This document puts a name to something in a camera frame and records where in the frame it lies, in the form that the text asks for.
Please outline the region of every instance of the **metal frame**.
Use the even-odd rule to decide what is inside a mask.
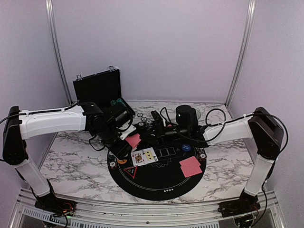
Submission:
[[[70,223],[68,227],[86,227],[85,225],[95,224],[101,227],[105,227],[106,225],[106,227],[111,228],[176,226],[190,228],[203,227],[206,224],[217,224],[217,222],[222,220],[250,214],[246,213],[236,217],[223,218],[221,213],[218,212],[218,204],[223,200],[176,204],[143,204],[82,199],[59,194],[57,196],[77,202],[74,215],[68,217]],[[263,193],[259,193],[258,198],[262,211],[265,209],[266,203]],[[267,192],[267,198],[267,208],[274,212],[275,227],[285,228],[274,191]],[[45,221],[49,219],[49,212],[34,207],[35,200],[30,190],[21,189],[8,226],[9,228],[18,228],[23,215]],[[53,222],[55,224],[65,224],[63,218],[58,218]]]
[[[238,55],[238,61],[236,65],[236,69],[234,71],[233,79],[230,85],[230,89],[226,98],[225,106],[227,109],[229,109],[229,106],[231,104],[233,95],[235,93],[238,80],[241,74],[241,69],[243,66],[243,61],[244,57],[246,54],[246,50],[248,48],[249,44],[249,39],[251,35],[251,30],[252,30],[252,24],[253,24],[253,18],[254,18],[254,13],[256,9],[256,0],[249,0],[249,5],[248,5],[248,12],[247,12],[247,18],[246,18],[246,23],[245,23],[245,29],[244,29],[244,35],[243,35],[243,40],[242,40],[242,45],[241,49]]]
[[[63,90],[65,92],[66,96],[66,102],[68,105],[71,105],[73,103],[72,96],[70,93],[70,90],[68,88],[67,84],[67,78],[66,74],[63,68],[60,50],[59,50],[59,44],[57,39],[57,33],[56,33],[56,26],[55,26],[55,18],[54,18],[54,12],[53,12],[53,1],[52,0],[46,0],[46,8],[47,8],[47,20],[49,23],[49,29],[53,41],[53,48],[55,52],[56,62],[59,69],[60,79],[62,82]]]

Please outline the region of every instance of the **marble table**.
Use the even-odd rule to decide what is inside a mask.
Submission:
[[[128,102],[136,113],[152,119],[150,112],[167,107],[169,116],[175,118],[175,108],[188,104],[202,114],[199,123],[205,123],[205,115],[212,108],[224,105],[179,102]],[[222,121],[222,114],[212,112],[209,121]],[[41,172],[52,183],[56,193],[92,200],[139,203],[183,203],[221,200],[240,195],[253,168],[252,160],[242,140],[224,142],[206,148],[207,168],[198,185],[183,196],[165,201],[149,201],[123,191],[112,179],[107,167],[107,149],[97,152],[89,144],[87,132],[57,134],[41,167]]]

